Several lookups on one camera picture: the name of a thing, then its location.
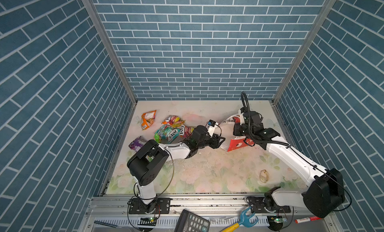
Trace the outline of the red white paper bag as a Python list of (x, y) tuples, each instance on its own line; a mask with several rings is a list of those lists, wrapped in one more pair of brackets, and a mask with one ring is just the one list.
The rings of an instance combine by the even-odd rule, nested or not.
[(220, 123), (222, 129), (221, 137), (225, 138), (225, 141), (220, 145), (220, 148), (226, 152), (234, 151), (243, 147), (253, 147), (255, 143), (242, 135), (234, 135), (235, 124), (240, 122), (238, 115), (232, 115)]

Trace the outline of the green snack packet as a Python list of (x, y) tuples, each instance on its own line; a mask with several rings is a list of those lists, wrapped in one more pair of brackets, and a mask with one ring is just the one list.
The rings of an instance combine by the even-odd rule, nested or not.
[(164, 124), (154, 134), (154, 140), (157, 143), (172, 143), (177, 137), (180, 136), (180, 129), (173, 128), (167, 124)]

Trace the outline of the beige shell sticker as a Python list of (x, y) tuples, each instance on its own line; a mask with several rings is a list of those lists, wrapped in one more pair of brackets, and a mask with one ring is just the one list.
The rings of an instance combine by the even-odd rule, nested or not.
[(259, 175), (260, 182), (265, 184), (269, 181), (269, 178), (270, 178), (270, 176), (269, 176), (268, 171), (265, 169), (261, 170), (260, 175)]

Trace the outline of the orange snack packet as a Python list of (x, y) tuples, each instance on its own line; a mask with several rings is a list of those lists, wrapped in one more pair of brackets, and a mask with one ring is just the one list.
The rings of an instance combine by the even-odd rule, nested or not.
[(153, 110), (153, 111), (145, 112), (142, 114), (142, 116), (141, 116), (142, 130), (146, 130), (153, 125), (155, 118), (156, 118), (156, 112), (157, 112), (156, 110)]

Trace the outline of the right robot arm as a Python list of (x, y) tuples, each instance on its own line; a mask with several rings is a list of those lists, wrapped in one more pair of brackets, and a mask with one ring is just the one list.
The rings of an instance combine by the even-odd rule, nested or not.
[(275, 187), (265, 193), (264, 205), (269, 212), (280, 207), (308, 209), (313, 215), (325, 218), (345, 202), (346, 191), (342, 174), (335, 168), (327, 169), (290, 145), (272, 128), (264, 128), (261, 115), (255, 111), (239, 110), (239, 122), (234, 135), (251, 140), (289, 166), (306, 184), (301, 190)]

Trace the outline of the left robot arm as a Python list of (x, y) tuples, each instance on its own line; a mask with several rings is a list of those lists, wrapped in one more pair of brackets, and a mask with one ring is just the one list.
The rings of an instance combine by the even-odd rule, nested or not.
[(219, 148), (226, 140), (215, 134), (216, 126), (197, 126), (191, 135), (175, 144), (161, 144), (154, 139), (146, 142), (127, 162), (127, 167), (134, 177), (134, 197), (129, 202), (132, 214), (160, 213), (165, 203), (155, 192), (154, 180), (167, 161), (172, 162), (172, 176), (175, 176), (175, 160), (188, 159), (196, 155), (199, 149)]

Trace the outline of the aluminium front rail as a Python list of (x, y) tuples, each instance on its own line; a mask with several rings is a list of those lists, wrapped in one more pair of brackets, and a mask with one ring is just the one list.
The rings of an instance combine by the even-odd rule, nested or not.
[(145, 213), (130, 195), (94, 197), (81, 223), (81, 232), (173, 232), (184, 210), (203, 218), (209, 232), (220, 232), (237, 223), (245, 211), (250, 228), (239, 232), (340, 232), (334, 214), (324, 219), (299, 222), (313, 216), (299, 207), (283, 207), (275, 212), (265, 209), (262, 194), (165, 195), (158, 198), (155, 211)]

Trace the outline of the blue yellow clamp tool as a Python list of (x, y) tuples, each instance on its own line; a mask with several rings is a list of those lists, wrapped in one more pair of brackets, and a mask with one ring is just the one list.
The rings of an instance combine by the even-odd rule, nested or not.
[(222, 230), (222, 232), (234, 232), (237, 228), (239, 228), (241, 225), (243, 225), (246, 228), (251, 228), (255, 226), (259, 222), (259, 218), (256, 217), (256, 219), (251, 222), (251, 219), (255, 216), (255, 213), (251, 213), (247, 215), (247, 212), (250, 212), (252, 207), (248, 207), (247, 209), (243, 210), (240, 214), (239, 221), (230, 227), (225, 228)]

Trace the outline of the orange Fox's candy packet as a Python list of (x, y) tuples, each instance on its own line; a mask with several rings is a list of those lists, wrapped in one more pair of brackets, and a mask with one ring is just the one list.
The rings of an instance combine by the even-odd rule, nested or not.
[(185, 121), (182, 120), (181, 117), (176, 116), (176, 115), (169, 115), (163, 122), (162, 124), (164, 125), (169, 125), (170, 127), (173, 128), (178, 128), (182, 125), (184, 125)]

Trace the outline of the black calculator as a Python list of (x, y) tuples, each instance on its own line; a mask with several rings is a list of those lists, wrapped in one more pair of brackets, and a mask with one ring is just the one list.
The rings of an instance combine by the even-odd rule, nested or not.
[(208, 232), (210, 222), (203, 217), (183, 210), (174, 232)]

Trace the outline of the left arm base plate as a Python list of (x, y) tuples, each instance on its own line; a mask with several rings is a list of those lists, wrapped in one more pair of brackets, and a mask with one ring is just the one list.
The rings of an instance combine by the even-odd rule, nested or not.
[(131, 215), (144, 215), (144, 214), (169, 214), (171, 199), (170, 198), (157, 198), (146, 205), (139, 198), (133, 197), (129, 202), (129, 214)]

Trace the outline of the purple snack packet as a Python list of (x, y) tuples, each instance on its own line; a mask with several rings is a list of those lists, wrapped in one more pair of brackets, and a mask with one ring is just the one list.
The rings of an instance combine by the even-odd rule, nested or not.
[(144, 139), (142, 136), (139, 136), (129, 144), (129, 148), (134, 152), (138, 152), (146, 143), (147, 140)]

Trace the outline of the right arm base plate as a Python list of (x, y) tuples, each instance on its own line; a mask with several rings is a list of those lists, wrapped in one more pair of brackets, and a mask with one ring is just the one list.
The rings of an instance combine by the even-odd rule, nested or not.
[(279, 207), (271, 198), (267, 197), (246, 197), (247, 204), (251, 207), (252, 213), (290, 213), (291, 208), (288, 206)]

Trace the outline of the pink yellow candy packet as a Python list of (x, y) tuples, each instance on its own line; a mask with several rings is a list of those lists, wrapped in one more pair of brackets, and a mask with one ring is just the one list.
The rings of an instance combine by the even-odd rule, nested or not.
[(188, 138), (193, 133), (194, 129), (195, 127), (192, 126), (181, 125), (179, 135), (183, 139)]

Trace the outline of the red marker pen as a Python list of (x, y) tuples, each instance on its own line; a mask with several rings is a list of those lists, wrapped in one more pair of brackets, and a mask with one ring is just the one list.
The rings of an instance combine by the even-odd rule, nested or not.
[(306, 218), (296, 219), (295, 223), (296, 224), (301, 224), (301, 223), (317, 221), (317, 220), (321, 220), (321, 218), (319, 218), (319, 217), (306, 217)]

